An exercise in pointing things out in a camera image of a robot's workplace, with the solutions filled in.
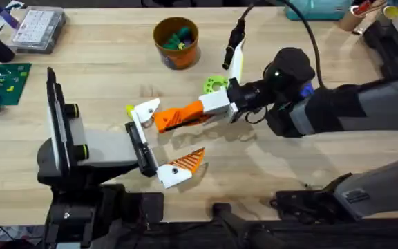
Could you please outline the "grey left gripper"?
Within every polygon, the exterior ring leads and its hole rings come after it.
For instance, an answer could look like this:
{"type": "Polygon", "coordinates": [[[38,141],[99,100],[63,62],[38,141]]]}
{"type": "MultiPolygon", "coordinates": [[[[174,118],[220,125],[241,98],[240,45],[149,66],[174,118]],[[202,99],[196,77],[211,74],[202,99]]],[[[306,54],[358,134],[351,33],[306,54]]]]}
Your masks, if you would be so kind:
{"type": "MultiPolygon", "coordinates": [[[[133,121],[150,127],[159,105],[160,98],[155,98],[134,106],[133,121]]],[[[55,189],[88,189],[134,169],[149,178],[157,175],[169,189],[191,179],[205,155],[202,147],[157,168],[134,122],[126,123],[122,131],[89,129],[82,117],[67,118],[52,106],[47,118],[50,138],[37,152],[37,180],[55,189]]]]}

